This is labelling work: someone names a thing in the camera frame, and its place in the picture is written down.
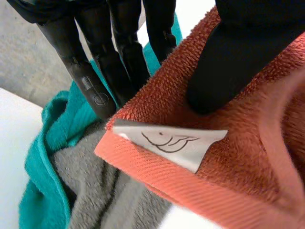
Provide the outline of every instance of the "white table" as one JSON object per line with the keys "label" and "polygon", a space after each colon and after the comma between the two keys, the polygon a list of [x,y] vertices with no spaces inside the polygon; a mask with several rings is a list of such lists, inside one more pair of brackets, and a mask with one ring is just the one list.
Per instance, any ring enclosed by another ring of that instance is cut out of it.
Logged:
{"label": "white table", "polygon": [[0,88],[0,229],[17,229],[29,180],[24,160],[41,128],[42,108]]}

